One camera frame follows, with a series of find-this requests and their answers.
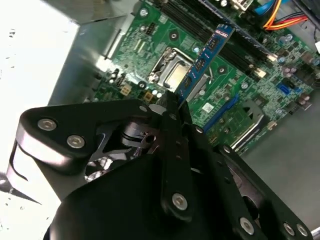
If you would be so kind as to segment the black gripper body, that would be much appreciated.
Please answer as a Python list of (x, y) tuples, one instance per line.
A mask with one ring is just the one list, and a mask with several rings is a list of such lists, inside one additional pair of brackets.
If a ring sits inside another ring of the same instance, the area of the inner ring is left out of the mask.
[(193, 172), (191, 222), (167, 215), (160, 202), (161, 164), (140, 158), (78, 188), (65, 198), (45, 234), (47, 240), (233, 240), (218, 199)]

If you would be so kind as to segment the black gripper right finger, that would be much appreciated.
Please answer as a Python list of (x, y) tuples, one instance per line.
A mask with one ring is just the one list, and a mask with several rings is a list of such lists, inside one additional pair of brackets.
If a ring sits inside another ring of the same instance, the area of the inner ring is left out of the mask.
[(220, 239), (313, 239), (307, 226), (230, 146), (209, 144), (204, 131), (192, 123), (186, 102), (179, 107), (179, 114), (205, 180), (205, 202), (211, 206), (214, 197), (218, 201), (213, 217)]

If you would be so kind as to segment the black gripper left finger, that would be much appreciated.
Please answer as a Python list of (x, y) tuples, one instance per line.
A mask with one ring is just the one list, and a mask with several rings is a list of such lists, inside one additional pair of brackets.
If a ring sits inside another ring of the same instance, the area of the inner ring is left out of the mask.
[(167, 215), (189, 222), (194, 198), (182, 104), (167, 92), (154, 107), (129, 99), (26, 110), (18, 121), (7, 178), (28, 197), (57, 207), (126, 163), (159, 160), (160, 205)]

